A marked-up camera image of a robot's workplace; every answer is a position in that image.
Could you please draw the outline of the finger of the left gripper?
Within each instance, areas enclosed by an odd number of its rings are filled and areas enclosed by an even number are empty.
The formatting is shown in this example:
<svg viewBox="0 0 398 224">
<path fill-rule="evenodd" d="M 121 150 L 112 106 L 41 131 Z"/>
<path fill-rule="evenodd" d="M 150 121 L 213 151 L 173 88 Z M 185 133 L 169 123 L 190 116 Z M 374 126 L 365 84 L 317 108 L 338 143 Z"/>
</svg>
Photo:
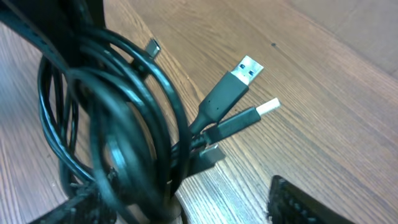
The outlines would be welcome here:
<svg viewBox="0 0 398 224">
<path fill-rule="evenodd" d="M 29 224 L 114 224 L 117 214 L 102 200 L 96 185 L 83 185 L 76 195 Z"/>
<path fill-rule="evenodd" d="M 1 0 L 1 22 L 58 67 L 83 63 L 79 37 L 87 26 L 104 28 L 103 0 Z"/>
</svg>

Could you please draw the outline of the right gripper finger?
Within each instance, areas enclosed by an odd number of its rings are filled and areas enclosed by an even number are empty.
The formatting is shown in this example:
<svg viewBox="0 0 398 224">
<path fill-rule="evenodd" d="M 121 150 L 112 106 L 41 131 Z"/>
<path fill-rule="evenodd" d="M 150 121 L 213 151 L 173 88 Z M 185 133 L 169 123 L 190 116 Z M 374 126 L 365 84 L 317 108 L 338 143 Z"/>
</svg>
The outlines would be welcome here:
<svg viewBox="0 0 398 224">
<path fill-rule="evenodd" d="M 279 175 L 272 177 L 268 198 L 272 224 L 353 224 Z"/>
</svg>

